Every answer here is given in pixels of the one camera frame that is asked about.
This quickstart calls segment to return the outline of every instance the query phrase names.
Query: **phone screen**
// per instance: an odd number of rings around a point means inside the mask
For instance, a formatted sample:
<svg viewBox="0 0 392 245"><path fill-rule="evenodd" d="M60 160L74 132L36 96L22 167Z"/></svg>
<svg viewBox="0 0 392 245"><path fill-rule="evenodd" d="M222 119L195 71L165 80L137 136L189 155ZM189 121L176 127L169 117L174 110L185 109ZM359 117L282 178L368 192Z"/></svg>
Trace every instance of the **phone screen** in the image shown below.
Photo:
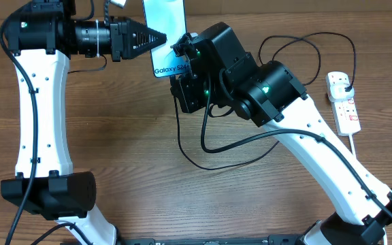
<svg viewBox="0 0 392 245"><path fill-rule="evenodd" d="M186 33L184 0L143 0L143 8L146 25L167 36L165 44L150 51L154 75L161 78L185 73L189 64L170 48Z"/></svg>

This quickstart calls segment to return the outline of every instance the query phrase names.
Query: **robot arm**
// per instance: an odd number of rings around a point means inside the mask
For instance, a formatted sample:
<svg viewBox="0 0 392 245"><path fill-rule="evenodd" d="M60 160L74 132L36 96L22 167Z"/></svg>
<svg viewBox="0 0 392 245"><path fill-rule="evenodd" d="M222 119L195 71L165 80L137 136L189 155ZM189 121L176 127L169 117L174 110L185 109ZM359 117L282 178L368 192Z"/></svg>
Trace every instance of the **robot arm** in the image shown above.
<svg viewBox="0 0 392 245"><path fill-rule="evenodd" d="M296 244L365 245L380 241L385 234L382 228L392 220L377 203L392 212L392 190L354 158L288 68L277 61L258 67L223 22L195 38L186 34L173 48L177 56L185 56L190 63L190 72L171 80L171 93L179 99L184 113L206 107L209 98L210 103L232 107L239 117L251 119L266 131L311 132L338 150L306 134L275 135L322 186L336 209L334 215L300 236ZM371 190L371 197L354 174Z"/></svg>
<svg viewBox="0 0 392 245"><path fill-rule="evenodd" d="M120 244L117 228L95 204L95 177L74 173L65 126L65 87L71 54L87 58L111 54L113 61L133 59L165 43L166 36L128 18L103 22L74 22L74 1L34 0L7 20L8 49L29 77L38 118L37 167L33 191L24 209L58 224L72 223L91 243ZM1 181L1 195L19 206L31 178L33 108L30 90L18 68L20 148L16 179ZM68 227L81 244L82 235Z"/></svg>

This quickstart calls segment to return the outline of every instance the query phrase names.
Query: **wooden table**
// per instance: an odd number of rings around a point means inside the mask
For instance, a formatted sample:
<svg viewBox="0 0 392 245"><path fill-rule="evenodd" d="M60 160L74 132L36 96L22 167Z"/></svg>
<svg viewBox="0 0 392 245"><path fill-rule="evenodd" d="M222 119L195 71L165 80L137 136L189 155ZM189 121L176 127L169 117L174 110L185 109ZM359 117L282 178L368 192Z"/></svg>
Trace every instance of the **wooden table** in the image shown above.
<svg viewBox="0 0 392 245"><path fill-rule="evenodd" d="M187 24L189 31L201 32L220 21L233 27L245 50L255 57L268 35L335 31L351 37L358 51L355 89L363 128L355 136L358 158L392 187L392 12L189 16ZM352 74L351 47L340 37L310 39L321 48L323 64L321 75L308 91L335 130L325 94L325 74L335 70ZM263 49L264 61L269 61L285 42L268 42ZM316 58L307 44L291 46L278 56L302 82L314 76ZM71 68L98 67L102 62L74 56ZM246 167L215 172L193 167L178 150L169 81L153 77L149 54L110 63L102 72L69 75L66 102L67 140L74 171L95 174L97 205L126 238L299 233L334 212L322 188L281 145ZM19 147L18 103L14 67L0 48L0 180L14 176ZM260 140L223 154L204 154L199 145L202 115L181 115L181 123L184 149L204 166L249 160L275 142ZM237 116L208 124L211 147L262 132ZM0 244L16 209L0 196ZM12 244L28 244L53 225L25 213ZM388 232L392 244L392 225ZM43 244L70 239L62 230Z"/></svg>

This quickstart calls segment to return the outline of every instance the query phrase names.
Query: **power strip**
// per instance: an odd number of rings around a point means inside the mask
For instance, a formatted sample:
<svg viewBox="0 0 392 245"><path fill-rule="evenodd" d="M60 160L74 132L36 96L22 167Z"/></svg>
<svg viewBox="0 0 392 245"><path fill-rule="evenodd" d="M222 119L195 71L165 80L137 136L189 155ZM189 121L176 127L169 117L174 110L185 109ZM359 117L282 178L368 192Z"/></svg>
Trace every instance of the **power strip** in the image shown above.
<svg viewBox="0 0 392 245"><path fill-rule="evenodd" d="M334 71L326 76L328 91L332 86L339 86L349 82L345 73ZM358 133L361 130L359 124L358 111L353 98L343 99L339 102L331 102L332 113L337 126L337 132L340 136L349 136Z"/></svg>
<svg viewBox="0 0 392 245"><path fill-rule="evenodd" d="M353 135L361 130L361 125L359 124L358 111L353 99L354 92L345 93L344 90L340 90L337 95L334 93L334 91L338 91L349 84L348 75L339 71L330 72L326 76L326 84L338 135L348 136L352 154L356 157Z"/></svg>

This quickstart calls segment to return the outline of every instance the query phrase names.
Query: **green led light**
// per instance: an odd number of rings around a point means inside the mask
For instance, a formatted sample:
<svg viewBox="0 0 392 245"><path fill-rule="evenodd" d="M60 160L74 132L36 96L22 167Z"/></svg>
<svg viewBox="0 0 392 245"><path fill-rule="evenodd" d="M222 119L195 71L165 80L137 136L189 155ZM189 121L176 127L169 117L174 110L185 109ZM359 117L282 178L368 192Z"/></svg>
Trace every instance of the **green led light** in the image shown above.
<svg viewBox="0 0 392 245"><path fill-rule="evenodd" d="M263 87L263 91L264 93L268 93L270 90L270 88L268 86Z"/></svg>

